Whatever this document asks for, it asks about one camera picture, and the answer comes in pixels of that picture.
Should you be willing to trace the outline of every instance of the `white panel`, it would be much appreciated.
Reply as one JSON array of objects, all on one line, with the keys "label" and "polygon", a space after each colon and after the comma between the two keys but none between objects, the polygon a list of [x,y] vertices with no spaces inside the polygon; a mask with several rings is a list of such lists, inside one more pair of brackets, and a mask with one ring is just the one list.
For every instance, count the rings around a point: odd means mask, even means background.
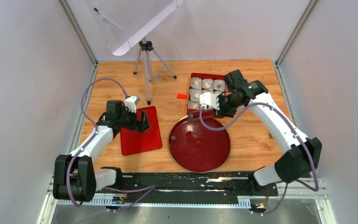
[{"label": "white panel", "polygon": [[0,223],[36,223],[92,70],[57,0],[0,1]]},{"label": "white panel", "polygon": [[[276,60],[308,2],[184,0],[147,38],[164,59]],[[136,47],[124,56],[112,55],[84,0],[68,3],[97,60],[136,60]]]},{"label": "white panel", "polygon": [[86,0],[113,55],[136,46],[183,0]]},{"label": "white panel", "polygon": [[323,144],[337,223],[358,223],[358,1],[319,1],[282,68],[298,126]]}]

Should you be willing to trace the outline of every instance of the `floor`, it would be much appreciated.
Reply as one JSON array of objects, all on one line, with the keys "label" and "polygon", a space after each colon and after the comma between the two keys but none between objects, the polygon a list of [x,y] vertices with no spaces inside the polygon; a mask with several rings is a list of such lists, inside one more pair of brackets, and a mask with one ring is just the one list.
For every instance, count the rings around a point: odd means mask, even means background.
[{"label": "floor", "polygon": [[[278,200],[269,200],[268,206],[275,207]],[[73,205],[58,206],[57,223],[75,223],[90,215],[106,210],[103,206],[82,206],[76,208]],[[315,200],[287,199],[279,210],[271,215],[259,217],[251,215],[244,209],[209,209],[209,208],[151,208],[133,207],[131,209],[114,214],[103,213],[91,217],[82,224],[200,224],[200,223],[225,223],[225,224],[321,224]]]},{"label": "floor", "polygon": [[[188,60],[167,61],[178,76],[173,79],[164,69],[154,84],[150,83],[151,105],[156,106],[163,148],[141,154],[123,156],[120,149],[120,138],[117,136],[109,143],[94,163],[94,169],[103,166],[120,167],[125,172],[163,172],[185,171],[172,158],[167,146],[168,135],[172,127],[186,116],[187,101],[177,99],[178,93],[187,94],[190,74],[209,73],[225,75],[240,69],[248,81],[260,80],[273,96],[276,104],[288,115],[275,70],[271,60]],[[142,63],[138,73],[133,75],[135,62],[105,62],[99,64],[96,78],[111,77],[120,82],[129,95],[138,95],[141,101],[138,108],[147,107],[145,73]],[[153,71],[161,68],[160,61],[153,61]],[[91,94],[87,114],[98,120],[105,111],[106,101],[110,99],[124,100],[118,86],[109,81],[96,83]],[[219,120],[227,124],[230,118]],[[85,121],[81,141],[92,131],[92,124]],[[217,168],[218,171],[255,170],[274,163],[282,153],[275,139],[270,139],[268,129],[251,112],[245,112],[238,121],[228,129],[231,140],[231,151],[226,162]]]}]

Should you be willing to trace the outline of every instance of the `red cutting board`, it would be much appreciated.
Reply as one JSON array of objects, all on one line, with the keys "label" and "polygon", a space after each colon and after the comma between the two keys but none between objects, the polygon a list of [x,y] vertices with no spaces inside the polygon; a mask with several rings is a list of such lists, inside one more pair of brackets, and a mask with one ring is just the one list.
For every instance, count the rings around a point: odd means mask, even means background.
[{"label": "red cutting board", "polygon": [[144,153],[161,149],[163,147],[163,143],[161,142],[160,127],[158,126],[156,107],[149,106],[137,109],[138,120],[141,118],[142,110],[146,111],[146,117],[151,127],[144,133],[131,131],[126,128],[121,129],[120,141],[121,153],[123,155]]}]

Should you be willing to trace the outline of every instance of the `tripod leg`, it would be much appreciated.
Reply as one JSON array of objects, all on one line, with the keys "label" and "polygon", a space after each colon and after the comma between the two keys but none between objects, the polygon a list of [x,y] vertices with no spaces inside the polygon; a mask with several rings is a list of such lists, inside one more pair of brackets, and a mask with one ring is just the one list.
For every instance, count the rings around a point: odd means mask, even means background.
[{"label": "tripod leg", "polygon": [[137,74],[139,61],[141,60],[141,52],[142,52],[142,49],[141,49],[141,48],[139,48],[139,52],[138,52],[138,59],[137,59],[137,63],[135,64],[135,68],[134,68],[134,75],[136,75],[136,74]]},{"label": "tripod leg", "polygon": [[160,59],[160,61],[163,63],[163,65],[168,69],[168,71],[172,74],[173,78],[177,78],[175,73],[173,73],[172,69],[166,64],[164,59],[162,59],[156,52],[155,49],[153,49],[153,52],[156,54],[156,56]]},{"label": "tripod leg", "polygon": [[145,81],[146,81],[146,94],[147,94],[147,104],[150,105],[150,90],[149,90],[149,77],[147,71],[147,60],[146,60],[146,53],[147,51],[143,51],[143,58],[144,58],[144,67],[145,67]]},{"label": "tripod leg", "polygon": [[147,60],[147,66],[149,66],[148,71],[149,71],[149,75],[150,75],[150,81],[151,81],[151,83],[154,83],[156,80],[154,80],[153,70],[151,69],[150,55],[149,55],[148,51],[146,52],[145,60]]}]

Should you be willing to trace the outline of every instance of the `red container tray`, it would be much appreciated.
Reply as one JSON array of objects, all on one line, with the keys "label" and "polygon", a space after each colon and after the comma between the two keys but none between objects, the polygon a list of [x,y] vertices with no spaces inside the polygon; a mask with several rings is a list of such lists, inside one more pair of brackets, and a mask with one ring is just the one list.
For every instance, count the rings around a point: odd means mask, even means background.
[{"label": "red container tray", "polygon": [[[205,73],[192,73],[190,76],[191,78],[200,78],[200,79],[206,79],[206,78],[210,78],[213,80],[224,80],[223,77],[224,75],[214,75],[214,74],[205,74]],[[187,98],[187,104],[186,104],[186,108],[187,108],[187,115],[189,115],[190,112],[194,112],[194,111],[199,111],[199,110],[195,110],[195,109],[189,109],[188,105],[189,105],[189,101],[190,101],[190,89],[192,89],[192,87],[189,85],[189,92],[188,92],[188,98]],[[202,117],[204,116],[209,116],[212,115],[212,111],[207,111],[207,112],[203,112],[202,113]]]}]

